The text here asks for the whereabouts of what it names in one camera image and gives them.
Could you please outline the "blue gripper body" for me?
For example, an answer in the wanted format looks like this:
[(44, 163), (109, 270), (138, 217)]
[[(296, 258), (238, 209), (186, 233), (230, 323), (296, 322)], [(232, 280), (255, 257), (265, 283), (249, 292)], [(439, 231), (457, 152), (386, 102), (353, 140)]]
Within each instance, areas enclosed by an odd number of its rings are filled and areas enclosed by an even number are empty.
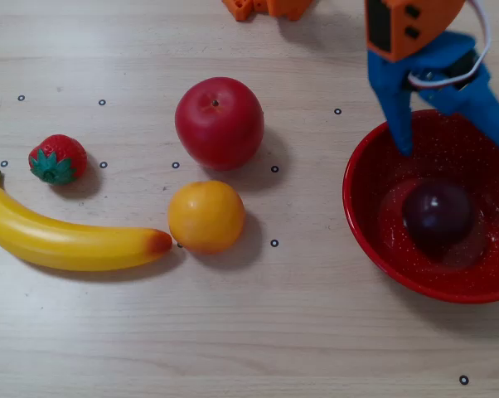
[(475, 79), (491, 45), (486, 34), (485, 48), (478, 55), (473, 36), (445, 32), (411, 57), (406, 83), (412, 90), (436, 90), (453, 86), (461, 90)]

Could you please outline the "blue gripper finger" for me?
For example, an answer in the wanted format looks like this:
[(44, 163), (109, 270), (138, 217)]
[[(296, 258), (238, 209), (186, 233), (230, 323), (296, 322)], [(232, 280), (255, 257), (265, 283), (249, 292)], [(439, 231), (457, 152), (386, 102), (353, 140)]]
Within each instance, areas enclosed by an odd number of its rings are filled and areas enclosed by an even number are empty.
[(390, 62), (373, 51), (367, 52), (368, 78), (386, 117), (396, 147), (405, 156), (412, 153), (411, 91), (404, 81), (409, 73), (407, 60)]
[(461, 114), (499, 147), (499, 100), (490, 89), (490, 78), (488, 69), (481, 65), (463, 88), (423, 89), (419, 96), (445, 115)]

